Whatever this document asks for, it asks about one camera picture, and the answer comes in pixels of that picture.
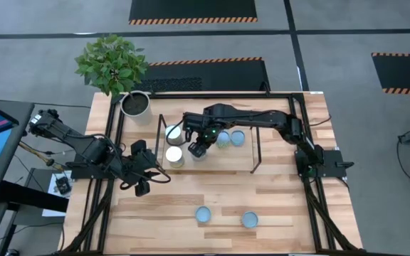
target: soil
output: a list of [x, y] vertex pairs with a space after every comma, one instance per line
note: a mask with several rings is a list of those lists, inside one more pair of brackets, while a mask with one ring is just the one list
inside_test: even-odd
[[144, 112], [148, 106], [148, 99], [139, 93], [135, 93], [132, 97], [126, 97], [122, 103], [123, 110], [130, 115], [137, 115]]

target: black floor mat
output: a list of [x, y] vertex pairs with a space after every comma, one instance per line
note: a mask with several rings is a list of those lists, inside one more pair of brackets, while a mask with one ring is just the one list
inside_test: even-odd
[[133, 0], [130, 25], [256, 22], [254, 0]]
[[373, 53], [372, 58], [383, 92], [410, 94], [410, 53]]
[[154, 92], [258, 91], [268, 82], [262, 58], [226, 58], [150, 63], [136, 89]]

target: gray carpet floor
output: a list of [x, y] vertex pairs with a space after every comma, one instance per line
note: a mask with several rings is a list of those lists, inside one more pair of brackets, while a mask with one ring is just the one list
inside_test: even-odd
[[[410, 28], [410, 1], [290, 1], [297, 29]], [[281, 0], [256, 0], [258, 23], [161, 26], [128, 26], [130, 2], [0, 0], [0, 34], [288, 29]], [[300, 90], [289, 35], [128, 39], [146, 49], [148, 61], [260, 56], [272, 90]], [[73, 60], [88, 41], [94, 39], [0, 39], [0, 99], [90, 106], [96, 90], [82, 85]], [[377, 51], [410, 53], [410, 34], [311, 35], [299, 41], [310, 90], [325, 93], [337, 143], [344, 158], [356, 163], [348, 178], [364, 247], [410, 255], [410, 180], [396, 159], [396, 136], [410, 130], [410, 95], [382, 93], [371, 59]], [[69, 126], [85, 130], [89, 110], [56, 109]], [[24, 140], [41, 150], [64, 149], [32, 136]], [[16, 154], [27, 167], [44, 167], [34, 156]], [[410, 173], [410, 146], [400, 156]], [[5, 179], [20, 177], [27, 173], [14, 159]], [[60, 235], [56, 226], [31, 228], [15, 235], [11, 247], [22, 255], [49, 253]]]

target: potted plant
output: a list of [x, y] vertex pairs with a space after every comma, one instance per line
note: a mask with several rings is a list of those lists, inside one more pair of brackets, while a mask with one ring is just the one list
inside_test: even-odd
[[138, 55], [141, 51], [143, 49], [136, 49], [121, 36], [98, 38], [95, 43], [87, 43], [83, 54], [75, 58], [78, 64], [75, 73], [84, 76], [85, 85], [98, 87], [112, 98], [128, 92], [121, 101], [121, 110], [143, 125], [150, 123], [152, 113], [148, 95], [133, 90], [135, 83], [141, 83], [140, 77], [148, 67], [145, 56]]

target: plant pot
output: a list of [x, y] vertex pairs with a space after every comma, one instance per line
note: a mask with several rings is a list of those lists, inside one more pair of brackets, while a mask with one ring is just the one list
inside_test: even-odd
[[142, 91], [132, 91], [132, 97], [125, 95], [121, 100], [121, 111], [138, 125], [147, 125], [151, 122], [152, 113], [149, 97]]

